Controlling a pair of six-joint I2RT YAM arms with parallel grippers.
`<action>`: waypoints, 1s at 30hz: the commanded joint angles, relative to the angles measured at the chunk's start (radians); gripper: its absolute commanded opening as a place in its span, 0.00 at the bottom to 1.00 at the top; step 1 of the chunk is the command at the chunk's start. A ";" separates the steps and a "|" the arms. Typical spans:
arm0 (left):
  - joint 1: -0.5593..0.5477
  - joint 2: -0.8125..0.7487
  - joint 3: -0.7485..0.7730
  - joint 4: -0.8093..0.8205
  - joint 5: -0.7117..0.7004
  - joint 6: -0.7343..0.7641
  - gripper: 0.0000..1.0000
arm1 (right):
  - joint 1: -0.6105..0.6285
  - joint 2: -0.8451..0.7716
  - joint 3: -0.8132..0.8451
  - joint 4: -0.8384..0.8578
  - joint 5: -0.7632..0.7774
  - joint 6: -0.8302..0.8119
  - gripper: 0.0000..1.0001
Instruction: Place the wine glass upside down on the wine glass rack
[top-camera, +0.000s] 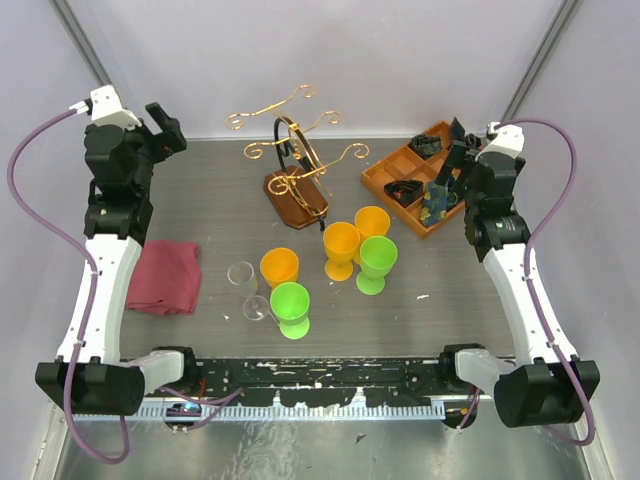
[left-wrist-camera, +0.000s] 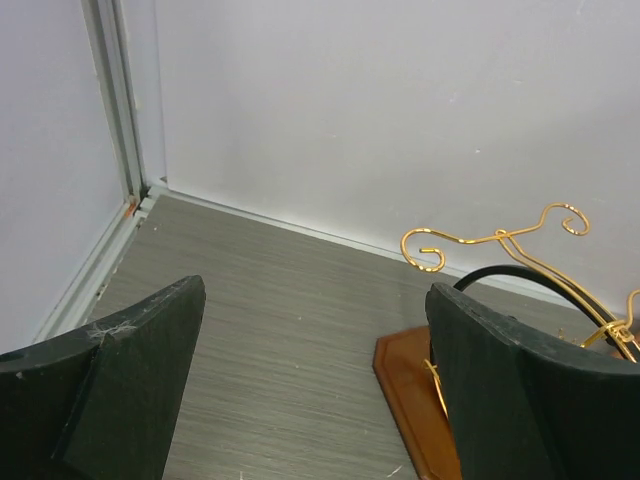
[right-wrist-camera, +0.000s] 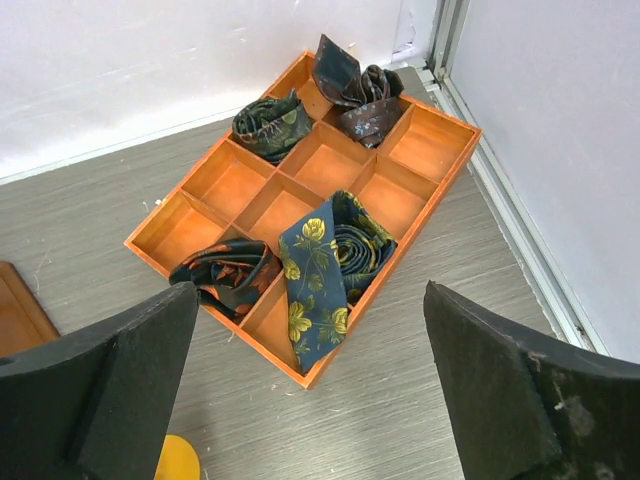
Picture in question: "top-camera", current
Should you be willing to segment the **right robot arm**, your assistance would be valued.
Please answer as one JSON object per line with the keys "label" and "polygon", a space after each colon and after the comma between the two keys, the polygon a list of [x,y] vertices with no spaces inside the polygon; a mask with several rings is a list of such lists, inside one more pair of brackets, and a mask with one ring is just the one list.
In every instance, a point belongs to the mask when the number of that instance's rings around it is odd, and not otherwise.
{"label": "right robot arm", "polygon": [[487,144],[463,171],[465,236],[496,287],[514,343],[513,362],[478,344],[447,345],[438,379],[452,394],[485,393],[509,428],[587,422],[595,432],[590,400],[600,382],[593,360],[583,360],[564,334],[536,264],[530,229],[517,212],[514,187],[525,166],[521,121],[492,122]]}

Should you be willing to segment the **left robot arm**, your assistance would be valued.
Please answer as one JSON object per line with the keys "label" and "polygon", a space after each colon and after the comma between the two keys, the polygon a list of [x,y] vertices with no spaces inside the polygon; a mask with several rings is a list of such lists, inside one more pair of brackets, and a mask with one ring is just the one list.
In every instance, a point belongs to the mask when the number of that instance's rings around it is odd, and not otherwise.
{"label": "left robot arm", "polygon": [[128,362],[120,355],[125,300],[153,213],[153,170],[187,147],[178,119],[157,102],[145,109],[159,132],[113,120],[85,130],[85,162],[92,173],[81,246],[85,270],[56,358],[39,363],[35,372],[40,389],[70,415],[131,416],[145,396],[165,386],[188,396],[200,384],[190,347],[157,347]]}

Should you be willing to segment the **orange goblet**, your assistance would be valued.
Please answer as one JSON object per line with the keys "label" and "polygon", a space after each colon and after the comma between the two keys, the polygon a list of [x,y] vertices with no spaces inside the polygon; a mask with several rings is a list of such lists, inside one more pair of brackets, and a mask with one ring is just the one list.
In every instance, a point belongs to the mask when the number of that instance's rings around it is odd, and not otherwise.
{"label": "orange goblet", "polygon": [[360,264],[360,247],[364,241],[372,236],[385,236],[390,229],[391,218],[389,214],[380,207],[373,205],[365,206],[356,212],[354,225],[360,235],[360,242],[354,256],[354,262]]}
{"label": "orange goblet", "polygon": [[357,228],[348,222],[334,222],[323,234],[327,256],[325,273],[334,282],[348,280],[353,274],[353,258],[360,244]]}
{"label": "orange goblet", "polygon": [[293,250],[277,247],[262,257],[260,271],[271,288],[276,288],[287,282],[296,282],[299,273],[299,258]]}

